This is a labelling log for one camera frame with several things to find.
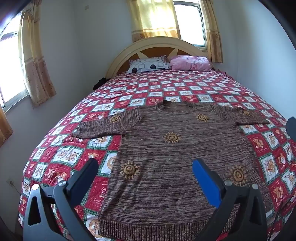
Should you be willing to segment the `cream wooden headboard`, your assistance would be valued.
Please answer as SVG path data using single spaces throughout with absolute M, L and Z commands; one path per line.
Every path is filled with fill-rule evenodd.
M 127 71 L 130 67 L 130 60 L 147 59 L 162 55 L 166 55 L 168 61 L 177 55 L 207 56 L 198 47 L 178 38 L 152 37 L 142 39 L 131 44 L 116 56 L 105 77 L 107 79 L 113 78 Z

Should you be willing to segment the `brown knit sweater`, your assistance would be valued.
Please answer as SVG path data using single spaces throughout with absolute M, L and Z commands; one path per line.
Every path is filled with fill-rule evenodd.
M 76 138 L 121 136 L 98 233 L 117 240 L 193 240 L 215 209 L 193 174 L 197 158 L 236 186 L 257 184 L 269 210 L 269 190 L 240 129 L 265 124 L 254 110 L 170 101 L 79 124 Z

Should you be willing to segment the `pink pillow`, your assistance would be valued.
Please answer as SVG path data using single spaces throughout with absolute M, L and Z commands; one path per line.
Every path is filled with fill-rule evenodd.
M 171 59 L 172 70 L 209 71 L 211 63 L 206 57 L 178 55 Z

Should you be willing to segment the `yellow side curtain near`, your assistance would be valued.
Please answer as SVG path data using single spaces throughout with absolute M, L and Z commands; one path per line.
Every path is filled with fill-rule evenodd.
M 0 107 L 0 147 L 13 134 L 13 130 L 6 118 L 3 108 Z

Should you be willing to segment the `grey patterned pillow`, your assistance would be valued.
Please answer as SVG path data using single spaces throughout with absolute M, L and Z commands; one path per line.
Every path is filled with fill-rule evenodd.
M 162 69 L 170 69 L 170 65 L 167 62 L 166 55 L 147 59 L 130 60 L 129 69 L 126 74 L 143 73 Z

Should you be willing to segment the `black object beside bed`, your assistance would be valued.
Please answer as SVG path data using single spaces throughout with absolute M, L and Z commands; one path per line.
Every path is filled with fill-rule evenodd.
M 101 78 L 94 86 L 92 90 L 97 90 L 98 88 L 100 88 L 102 85 L 106 84 L 108 81 L 110 80 L 110 78 Z

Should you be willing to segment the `yellow curtain behind bed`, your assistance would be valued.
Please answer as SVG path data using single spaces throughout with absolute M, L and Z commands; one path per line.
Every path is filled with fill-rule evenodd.
M 132 22 L 132 41 L 151 37 L 180 39 L 180 28 L 173 1 L 127 1 Z
M 213 3 L 209 0 L 201 0 L 200 2 L 206 27 L 208 58 L 211 62 L 223 63 L 221 37 L 214 13 Z

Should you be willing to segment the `wall power outlet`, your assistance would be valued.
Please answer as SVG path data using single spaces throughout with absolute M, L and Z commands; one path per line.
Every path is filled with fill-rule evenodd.
M 14 182 L 13 182 L 13 180 L 8 179 L 6 182 L 7 182 L 7 184 L 10 185 L 11 187 L 14 186 Z

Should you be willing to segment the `red patchwork bedspread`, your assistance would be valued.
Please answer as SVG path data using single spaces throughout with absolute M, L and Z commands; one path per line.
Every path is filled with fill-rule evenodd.
M 115 115 L 134 106 L 154 105 L 162 100 L 214 102 L 258 110 L 268 125 L 250 125 L 241 131 L 256 152 L 260 176 L 269 188 L 272 203 L 267 212 L 268 234 L 276 238 L 295 207 L 295 142 L 285 130 L 286 119 L 269 103 L 230 76 L 218 71 L 160 70 L 115 76 L 82 99 L 46 134 L 23 169 L 18 222 L 23 224 L 27 199 L 34 184 L 53 186 L 68 179 L 84 163 L 95 158 L 99 170 L 77 213 L 93 234 L 97 214 L 107 190 L 107 181 L 120 144 L 120 137 L 82 141 L 71 133 L 82 121 Z

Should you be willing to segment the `yellow side window curtain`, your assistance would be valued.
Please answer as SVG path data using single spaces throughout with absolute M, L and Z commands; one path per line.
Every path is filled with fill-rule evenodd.
M 56 95 L 41 48 L 41 1 L 29 1 L 21 12 L 18 49 L 25 87 L 34 106 Z

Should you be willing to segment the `yellow curtain behind bed right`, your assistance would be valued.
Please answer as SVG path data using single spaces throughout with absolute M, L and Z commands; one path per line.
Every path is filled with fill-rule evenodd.
M 223 63 L 221 37 L 214 13 L 213 3 L 209 0 L 201 0 L 200 2 L 206 27 L 208 58 L 211 62 Z

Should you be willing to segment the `window behind bed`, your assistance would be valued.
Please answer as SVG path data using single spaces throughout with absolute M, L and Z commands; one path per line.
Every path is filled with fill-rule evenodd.
M 206 28 L 200 1 L 174 1 L 181 39 L 207 50 Z

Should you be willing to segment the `yellow curtain behind bed left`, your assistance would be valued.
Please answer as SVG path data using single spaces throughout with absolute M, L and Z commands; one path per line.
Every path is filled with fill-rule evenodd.
M 173 1 L 127 1 L 132 22 L 132 41 L 151 37 L 180 39 L 180 28 Z

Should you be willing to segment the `side window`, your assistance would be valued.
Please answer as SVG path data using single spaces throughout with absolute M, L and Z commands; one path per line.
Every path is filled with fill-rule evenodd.
M 20 20 L 21 14 L 17 14 L 4 29 L 0 41 L 1 107 L 4 112 L 28 95 L 19 53 Z

